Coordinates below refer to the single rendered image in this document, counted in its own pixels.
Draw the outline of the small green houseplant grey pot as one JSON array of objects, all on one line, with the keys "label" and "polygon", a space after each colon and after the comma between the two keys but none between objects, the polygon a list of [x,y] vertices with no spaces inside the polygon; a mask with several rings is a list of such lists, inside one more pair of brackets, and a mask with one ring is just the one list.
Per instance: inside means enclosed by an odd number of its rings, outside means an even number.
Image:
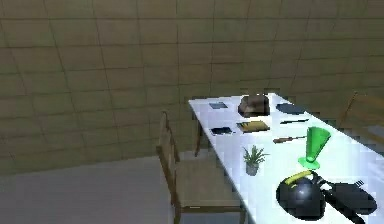
[{"label": "small green houseplant grey pot", "polygon": [[244,151],[243,159],[246,164],[246,173],[250,176],[255,176],[260,164],[265,161],[268,153],[265,153],[263,148],[257,148],[255,145],[251,149],[244,149]]}]

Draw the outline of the brown wooden chair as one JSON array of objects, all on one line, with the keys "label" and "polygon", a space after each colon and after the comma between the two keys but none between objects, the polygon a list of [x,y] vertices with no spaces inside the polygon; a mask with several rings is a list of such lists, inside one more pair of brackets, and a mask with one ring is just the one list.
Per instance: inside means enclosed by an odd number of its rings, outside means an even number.
[{"label": "brown wooden chair", "polygon": [[245,224],[247,211],[217,159],[181,159],[166,111],[161,112],[156,153],[173,206],[173,223],[183,213],[238,213]]}]

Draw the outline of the green cone vase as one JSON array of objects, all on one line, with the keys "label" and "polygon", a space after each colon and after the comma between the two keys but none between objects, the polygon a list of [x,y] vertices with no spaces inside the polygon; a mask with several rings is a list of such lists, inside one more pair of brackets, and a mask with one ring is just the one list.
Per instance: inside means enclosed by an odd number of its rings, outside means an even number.
[{"label": "green cone vase", "polygon": [[305,156],[300,157],[298,162],[307,169],[319,169],[320,164],[317,158],[330,138],[331,133],[328,130],[315,126],[309,127],[307,129]]}]

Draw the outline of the white table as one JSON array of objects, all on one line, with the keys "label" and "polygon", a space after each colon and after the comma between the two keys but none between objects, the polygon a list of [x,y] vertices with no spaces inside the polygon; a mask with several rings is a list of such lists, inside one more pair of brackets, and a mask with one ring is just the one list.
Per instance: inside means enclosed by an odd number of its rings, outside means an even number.
[{"label": "white table", "polygon": [[[362,218],[366,224],[384,224],[384,157],[353,138],[305,112],[301,115],[284,114],[276,105],[285,100],[268,95],[270,114],[261,118],[268,131],[243,133],[237,124],[246,119],[238,113],[239,96],[195,99],[189,102],[216,155],[225,168],[235,189],[241,196],[249,214],[249,224],[353,224],[332,206],[325,208],[323,218],[306,222],[286,213],[277,203],[279,183],[304,170],[298,162],[306,152],[306,138],[275,144],[274,139],[305,136],[311,126],[321,127],[331,133],[331,138],[319,154],[317,173],[330,182],[355,183],[362,181],[362,188],[377,202],[377,209]],[[228,108],[212,109],[209,103],[224,102]],[[282,121],[309,119],[306,122],[280,124]],[[232,134],[212,135],[210,129],[230,127]],[[263,148],[268,156],[260,164],[255,176],[246,173],[244,149],[255,145]]]}]

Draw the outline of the brown handled knife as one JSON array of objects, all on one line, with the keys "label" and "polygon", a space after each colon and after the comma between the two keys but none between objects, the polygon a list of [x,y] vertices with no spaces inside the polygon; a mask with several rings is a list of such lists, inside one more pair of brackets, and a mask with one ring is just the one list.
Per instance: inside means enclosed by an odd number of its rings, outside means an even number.
[{"label": "brown handled knife", "polygon": [[279,143],[289,142],[289,141],[293,141],[300,138],[306,138],[306,136],[277,138],[273,140],[273,143],[279,144]]}]

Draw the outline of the dark yellow book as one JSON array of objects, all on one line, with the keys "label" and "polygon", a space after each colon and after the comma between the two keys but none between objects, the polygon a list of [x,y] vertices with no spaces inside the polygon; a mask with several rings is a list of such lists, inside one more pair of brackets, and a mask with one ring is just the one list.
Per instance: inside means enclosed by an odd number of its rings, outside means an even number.
[{"label": "dark yellow book", "polygon": [[237,126],[243,133],[268,131],[270,129],[270,127],[263,121],[241,122],[238,123]]}]

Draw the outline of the black pan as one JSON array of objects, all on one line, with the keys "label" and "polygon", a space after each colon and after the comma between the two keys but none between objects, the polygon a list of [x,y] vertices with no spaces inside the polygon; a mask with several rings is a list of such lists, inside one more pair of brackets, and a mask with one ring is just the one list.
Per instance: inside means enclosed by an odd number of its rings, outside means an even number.
[{"label": "black pan", "polygon": [[369,215],[377,209],[375,198],[361,188],[362,181],[354,184],[331,183],[330,189],[322,189],[325,201],[353,224],[366,224],[362,215]]}]

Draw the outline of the brown box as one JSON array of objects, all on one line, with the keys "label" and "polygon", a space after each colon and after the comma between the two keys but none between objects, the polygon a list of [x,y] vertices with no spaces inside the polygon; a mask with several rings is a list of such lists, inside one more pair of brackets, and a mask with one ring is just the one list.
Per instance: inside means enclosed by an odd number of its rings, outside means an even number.
[{"label": "brown box", "polygon": [[244,96],[238,106],[238,113],[245,118],[268,116],[269,99],[265,95]]}]

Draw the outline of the dark blue phone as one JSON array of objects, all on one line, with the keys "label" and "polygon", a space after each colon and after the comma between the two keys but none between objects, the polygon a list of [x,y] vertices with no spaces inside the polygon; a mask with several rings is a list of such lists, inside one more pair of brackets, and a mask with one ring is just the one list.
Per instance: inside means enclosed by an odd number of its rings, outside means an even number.
[{"label": "dark blue phone", "polygon": [[233,131],[230,127],[218,127],[218,128],[212,128],[210,129],[212,135],[226,135],[226,134],[232,134]]}]

